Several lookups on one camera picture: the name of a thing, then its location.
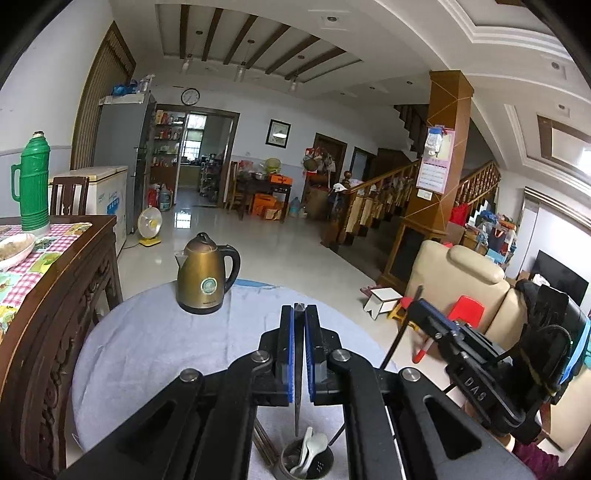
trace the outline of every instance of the light blue tablecloth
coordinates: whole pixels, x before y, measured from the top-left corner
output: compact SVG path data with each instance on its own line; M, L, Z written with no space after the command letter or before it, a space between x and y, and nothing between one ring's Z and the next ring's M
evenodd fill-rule
M282 305L316 304L320 324L337 331L344 348L376 367L382 361L384 352L377 343L335 309L289 288L241 283L226 294L220 310L207 316L182 310L172 282L123 302L100 321L82 348L72 385L74 420L84 450L99 443L184 368L207 375L256 350L261 334L279 327ZM300 435L311 425L330 438L343 422L342 408L310 403L305 366L302 392ZM293 406L259 408L258 418L278 450L293 440ZM333 451L335 467L328 478L348 478L345 435ZM273 478L256 449L249 478Z

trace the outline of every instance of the kettle label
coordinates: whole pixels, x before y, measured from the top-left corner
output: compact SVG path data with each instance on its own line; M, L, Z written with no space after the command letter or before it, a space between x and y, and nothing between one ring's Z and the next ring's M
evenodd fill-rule
M211 295L217 290L217 280L213 277L208 277L201 282L201 291L205 295Z

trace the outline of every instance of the tiled floor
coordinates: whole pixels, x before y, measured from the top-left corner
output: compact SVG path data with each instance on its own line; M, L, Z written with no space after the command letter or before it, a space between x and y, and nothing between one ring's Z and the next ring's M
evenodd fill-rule
M197 233L205 231L216 243L232 245L240 252L239 278L286 286L314 297L364 328L384 352L390 347L397 324L385 314L373 321L362 310L366 297L359 289L375 283L320 245L321 224L294 218L288 218L283 224L251 217L240 221L236 212L194 207L190 196L179 195L178 199L175 208L163 213L160 244L149 248L133 246L137 237L128 237L118 262L125 299L175 280L178 268L174 252L182 250ZM412 365L412 354L421 341L412 330L405 334L394 355L399 368ZM449 384L441 360L427 355L418 367L440 388ZM457 390L450 396L463 403ZM79 450L69 447L69 463L79 455Z

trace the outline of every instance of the spoon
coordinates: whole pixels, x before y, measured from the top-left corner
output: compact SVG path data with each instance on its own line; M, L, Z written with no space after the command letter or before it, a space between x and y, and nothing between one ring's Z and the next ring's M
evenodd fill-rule
M306 478L308 474L308 468L312 465L312 460L319 453L326 450L329 445L329 439L325 433L317 433L310 440L308 440L308 458L302 469L298 472L297 476L300 478Z
M304 435L304 440L301 443L301 454L300 454L300 463L298 463L295 467L290 470L290 473L293 475L298 468L301 468L304 465L304 461L306 461L306 455L308 455L308 442L312 438L312 427L308 427L306 429L306 434Z

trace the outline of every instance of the gold kettle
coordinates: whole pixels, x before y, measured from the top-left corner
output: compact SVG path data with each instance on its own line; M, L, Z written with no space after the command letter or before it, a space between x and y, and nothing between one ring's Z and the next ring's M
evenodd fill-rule
M178 263L177 302L183 310L205 315L219 310L223 296L236 281L240 255L230 245L216 245L205 232L198 233L174 254ZM232 259L232 271L226 278L224 257Z

